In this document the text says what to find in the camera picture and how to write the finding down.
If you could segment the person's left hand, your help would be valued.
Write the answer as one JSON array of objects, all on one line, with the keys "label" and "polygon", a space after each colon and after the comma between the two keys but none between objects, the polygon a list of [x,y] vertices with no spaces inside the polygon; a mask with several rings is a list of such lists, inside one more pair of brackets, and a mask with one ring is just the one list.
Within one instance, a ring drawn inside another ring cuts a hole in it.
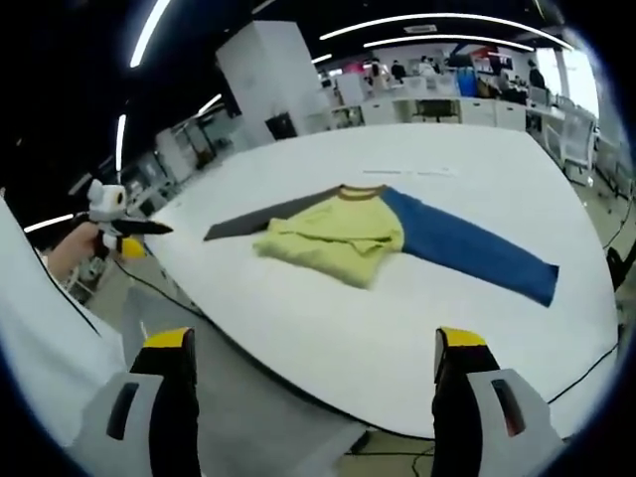
[{"label": "person's left hand", "polygon": [[97,225],[85,222],[75,227],[47,254],[47,268],[58,281],[64,281],[85,259],[95,254]]}]

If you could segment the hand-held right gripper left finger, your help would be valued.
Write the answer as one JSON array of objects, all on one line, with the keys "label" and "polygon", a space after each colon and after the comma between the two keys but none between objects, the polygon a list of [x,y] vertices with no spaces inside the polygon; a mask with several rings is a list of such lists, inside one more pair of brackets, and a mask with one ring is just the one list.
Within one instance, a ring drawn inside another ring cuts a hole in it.
[{"label": "hand-held right gripper left finger", "polygon": [[70,456],[90,476],[198,476],[195,330],[155,334],[83,411]]}]

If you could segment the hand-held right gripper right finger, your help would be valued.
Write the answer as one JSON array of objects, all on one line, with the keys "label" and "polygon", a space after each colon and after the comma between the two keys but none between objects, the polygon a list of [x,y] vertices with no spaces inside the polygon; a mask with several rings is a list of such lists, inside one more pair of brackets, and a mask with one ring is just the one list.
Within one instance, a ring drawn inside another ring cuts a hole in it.
[{"label": "hand-held right gripper right finger", "polygon": [[433,476],[537,476],[564,446],[548,403],[476,333],[435,333]]}]

